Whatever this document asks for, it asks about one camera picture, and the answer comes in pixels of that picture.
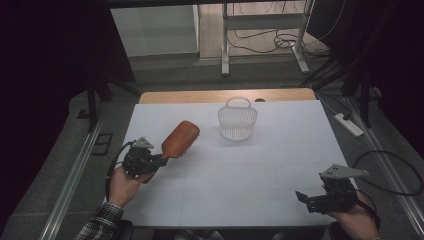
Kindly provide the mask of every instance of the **human hand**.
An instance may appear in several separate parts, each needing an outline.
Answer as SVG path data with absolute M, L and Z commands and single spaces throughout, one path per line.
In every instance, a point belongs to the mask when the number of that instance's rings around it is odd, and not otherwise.
M 366 203 L 360 192 L 357 192 L 357 196 L 360 201 Z M 329 212 L 327 215 L 335 218 L 352 239 L 372 239 L 380 236 L 374 219 L 359 205 L 355 205 L 348 212 Z
M 123 167 L 118 167 L 113 172 L 110 182 L 109 203 L 124 207 L 137 194 L 140 185 L 153 176 L 153 173 L 144 174 L 134 179 L 129 177 Z

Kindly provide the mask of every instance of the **white basket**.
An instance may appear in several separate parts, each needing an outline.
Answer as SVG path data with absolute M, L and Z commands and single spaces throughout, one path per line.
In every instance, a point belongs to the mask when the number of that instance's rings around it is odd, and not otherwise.
M 242 99 L 249 103 L 247 107 L 229 106 L 234 99 Z M 249 99 L 236 96 L 228 99 L 225 107 L 218 111 L 219 127 L 223 137 L 228 140 L 241 142 L 252 136 L 258 112 L 251 107 Z

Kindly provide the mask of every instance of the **wall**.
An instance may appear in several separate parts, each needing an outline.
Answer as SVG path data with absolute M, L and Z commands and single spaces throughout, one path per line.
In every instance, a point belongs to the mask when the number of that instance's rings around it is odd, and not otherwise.
M 128 57 L 198 52 L 196 6 L 111 11 Z

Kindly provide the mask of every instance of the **plaid sleeve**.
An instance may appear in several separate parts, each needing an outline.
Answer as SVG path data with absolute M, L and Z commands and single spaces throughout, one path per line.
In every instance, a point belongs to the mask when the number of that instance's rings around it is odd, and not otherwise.
M 119 227 L 124 210 L 111 203 L 104 203 L 94 217 L 81 229 L 75 240 L 112 239 Z

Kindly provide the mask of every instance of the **basket handle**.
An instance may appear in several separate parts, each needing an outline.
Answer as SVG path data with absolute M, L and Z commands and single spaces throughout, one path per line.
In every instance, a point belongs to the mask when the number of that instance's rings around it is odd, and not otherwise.
M 250 106 L 251 106 L 249 99 L 247 99 L 246 97 L 243 97 L 243 96 L 234 96 L 234 97 L 231 97 L 230 99 L 228 99 L 228 101 L 226 103 L 226 106 L 229 107 L 228 103 L 230 101 L 234 100 L 234 99 L 241 99 L 241 100 L 247 101 L 249 103 L 249 106 L 247 106 L 247 108 L 250 108 Z

